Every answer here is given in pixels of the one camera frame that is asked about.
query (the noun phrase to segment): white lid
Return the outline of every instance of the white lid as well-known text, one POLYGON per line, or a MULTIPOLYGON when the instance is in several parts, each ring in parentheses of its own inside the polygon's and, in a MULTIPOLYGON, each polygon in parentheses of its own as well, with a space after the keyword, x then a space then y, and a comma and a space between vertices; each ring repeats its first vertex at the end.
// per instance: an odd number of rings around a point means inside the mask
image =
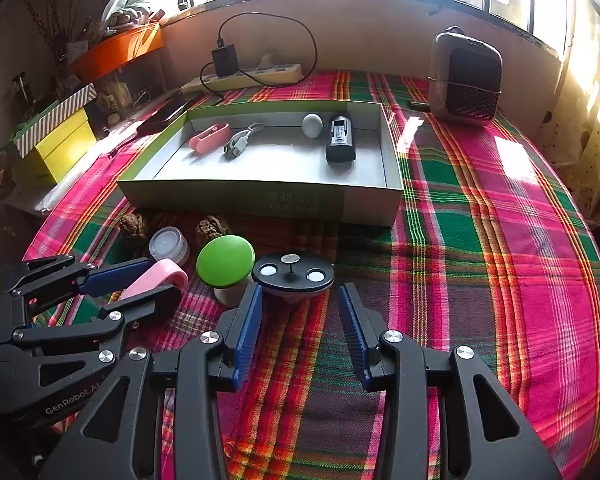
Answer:
POLYGON ((189 253, 189 244, 178 228, 165 227, 152 236, 149 252, 156 261, 168 258, 181 265, 189 253))

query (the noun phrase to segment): green lid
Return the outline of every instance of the green lid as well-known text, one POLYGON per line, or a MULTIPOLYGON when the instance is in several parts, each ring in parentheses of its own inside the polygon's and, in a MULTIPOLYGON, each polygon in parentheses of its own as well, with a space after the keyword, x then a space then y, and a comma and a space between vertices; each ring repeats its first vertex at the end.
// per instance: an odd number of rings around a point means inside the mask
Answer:
POLYGON ((214 288, 225 288, 244 280, 256 259, 251 244, 242 237, 225 235, 205 245, 196 262, 200 280, 214 288))

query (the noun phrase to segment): power strip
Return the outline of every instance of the power strip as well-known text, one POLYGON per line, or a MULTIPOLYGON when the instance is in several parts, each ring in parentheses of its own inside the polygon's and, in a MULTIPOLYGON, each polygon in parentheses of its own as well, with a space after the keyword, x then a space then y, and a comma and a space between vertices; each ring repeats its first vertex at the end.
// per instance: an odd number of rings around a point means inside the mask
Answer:
MULTIPOLYGON (((245 70, 245 72, 267 84, 293 84, 302 79, 302 66, 299 63, 292 65, 275 65, 272 68, 266 69, 250 68, 245 70)), ((253 79, 240 72, 226 77, 218 77, 216 74, 205 75, 202 76, 202 79, 205 82, 205 85, 216 91, 261 86, 253 79)), ((206 92, 199 77, 192 79, 182 87, 183 94, 193 94, 194 92, 199 92, 201 90, 206 92)))

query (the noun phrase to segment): striped tablecloth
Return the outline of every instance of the striped tablecloth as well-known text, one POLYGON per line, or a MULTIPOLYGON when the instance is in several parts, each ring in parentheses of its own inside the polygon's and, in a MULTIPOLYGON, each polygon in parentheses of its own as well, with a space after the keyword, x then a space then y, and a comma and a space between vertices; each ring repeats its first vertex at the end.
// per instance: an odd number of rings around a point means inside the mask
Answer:
MULTIPOLYGON (((257 253, 316 251, 335 262, 337 276, 330 294, 295 306, 266 298, 250 377, 238 394, 219 399, 230 476, 372 478, 384 397, 364 393, 351 369, 336 292, 353 281, 390 328, 432 348, 476 349, 564 478, 576 478, 600 444, 600 255, 563 184, 503 117, 474 128, 410 112, 408 99, 427 98, 421 81, 326 72, 295 88, 232 91, 227 101, 301 98, 385 107, 404 203, 392 229, 228 218, 257 253)), ((118 236, 118 221, 131 208, 116 178, 149 142, 138 140, 113 160, 101 156, 46 220, 26 258, 73 253, 96 264, 131 258, 118 236)), ((176 225, 193 242, 199 219, 182 213, 158 223, 176 225)), ((136 334, 152 351, 181 347, 221 313, 195 276, 194 261, 185 267, 190 284, 173 318, 136 334)), ((39 322, 85 322, 97 303, 77 298, 39 322)), ((431 478, 440 474, 437 414, 432 398, 431 478)), ((173 478, 172 423, 168 397, 165 480, 173 478)))

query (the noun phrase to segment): yellow gift box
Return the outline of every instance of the yellow gift box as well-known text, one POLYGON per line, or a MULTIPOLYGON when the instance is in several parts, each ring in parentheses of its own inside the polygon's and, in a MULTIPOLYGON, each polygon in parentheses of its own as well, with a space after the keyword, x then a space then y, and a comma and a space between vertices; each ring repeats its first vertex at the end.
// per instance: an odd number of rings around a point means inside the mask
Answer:
POLYGON ((55 185, 95 143, 87 113, 80 108, 14 165, 13 179, 23 188, 55 185))

